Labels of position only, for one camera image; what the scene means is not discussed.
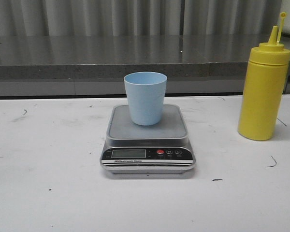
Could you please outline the light blue plastic cup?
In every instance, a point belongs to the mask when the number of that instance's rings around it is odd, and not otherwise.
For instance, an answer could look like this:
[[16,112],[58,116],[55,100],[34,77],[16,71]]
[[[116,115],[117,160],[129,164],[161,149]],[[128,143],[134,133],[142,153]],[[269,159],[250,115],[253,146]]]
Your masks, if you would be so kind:
[[162,118],[167,76],[158,72],[134,72],[124,77],[132,121],[141,126],[157,124]]

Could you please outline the yellow squeeze bottle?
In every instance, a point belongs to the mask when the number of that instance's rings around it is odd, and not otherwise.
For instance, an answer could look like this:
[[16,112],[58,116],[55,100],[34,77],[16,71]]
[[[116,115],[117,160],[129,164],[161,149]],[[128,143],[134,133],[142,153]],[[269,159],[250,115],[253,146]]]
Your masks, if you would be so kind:
[[269,140],[275,131],[290,61],[290,50],[280,42],[286,16],[281,12],[269,40],[250,51],[237,129],[250,140]]

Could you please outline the silver electronic kitchen scale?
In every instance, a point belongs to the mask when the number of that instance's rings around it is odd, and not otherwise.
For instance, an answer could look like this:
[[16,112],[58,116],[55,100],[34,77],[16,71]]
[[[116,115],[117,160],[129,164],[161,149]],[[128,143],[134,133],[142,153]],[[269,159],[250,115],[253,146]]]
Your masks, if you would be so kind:
[[159,123],[132,122],[127,105],[113,108],[100,158],[114,174],[181,174],[194,168],[196,159],[180,108],[164,105]]

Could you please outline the grey stone counter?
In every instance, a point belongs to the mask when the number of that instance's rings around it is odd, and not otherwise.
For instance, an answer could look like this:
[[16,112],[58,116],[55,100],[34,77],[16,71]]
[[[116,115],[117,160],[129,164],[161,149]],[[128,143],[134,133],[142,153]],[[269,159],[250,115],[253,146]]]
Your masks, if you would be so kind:
[[0,37],[0,99],[123,96],[134,72],[167,75],[168,96],[238,95],[268,34]]

